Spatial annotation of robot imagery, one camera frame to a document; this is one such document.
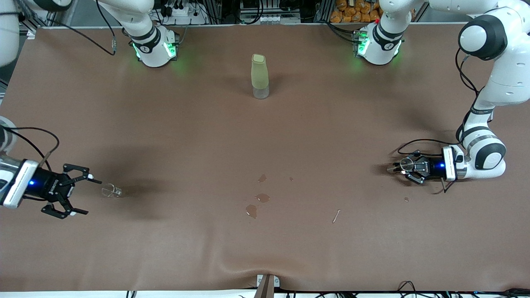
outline table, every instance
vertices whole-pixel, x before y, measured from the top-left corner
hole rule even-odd
[[[190,28],[178,61],[155,69],[121,34],[112,57],[39,30],[2,115],[60,137],[56,171],[87,166],[136,194],[102,198],[82,182],[71,201],[86,216],[58,220],[36,201],[0,210],[0,290],[212,290],[263,273],[299,291],[530,287],[528,104],[491,124],[508,147],[500,178],[444,195],[385,170],[406,141],[453,140],[473,101],[454,66],[461,27],[411,26],[386,66],[322,25]],[[84,32],[110,44],[107,30]],[[253,53],[267,58],[266,100],[252,97]],[[464,71],[482,86],[491,66]],[[38,159],[22,141],[12,155]]]

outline green led light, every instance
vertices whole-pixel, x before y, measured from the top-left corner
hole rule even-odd
[[[166,49],[167,54],[168,54],[170,57],[175,57],[175,46],[173,46],[173,45],[168,45],[168,44],[165,42],[165,43],[164,43],[164,48]]]
[[[359,45],[359,55],[366,54],[366,50],[368,49],[368,45],[370,45],[370,39],[366,38],[360,45]]]
[[[132,47],[134,48],[134,51],[136,52],[136,57],[140,59],[140,53],[138,52],[138,49],[136,48],[136,45],[134,43],[132,44]]]
[[[394,52],[394,56],[399,53],[399,46],[401,45],[401,41],[396,46],[396,51]]]

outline bottle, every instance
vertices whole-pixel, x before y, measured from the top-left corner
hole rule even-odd
[[[265,99],[269,96],[269,71],[265,56],[260,54],[252,55],[252,92],[257,99]]]

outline transparent cup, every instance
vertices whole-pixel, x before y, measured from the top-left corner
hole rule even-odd
[[[122,198],[123,191],[121,188],[114,186],[112,183],[107,183],[101,188],[101,194],[107,198]]]

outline small stick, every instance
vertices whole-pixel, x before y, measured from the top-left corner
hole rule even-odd
[[[335,215],[335,218],[333,219],[331,223],[335,223],[335,221],[337,220],[337,216],[339,216],[339,212],[340,212],[340,209],[337,210],[337,214]]]

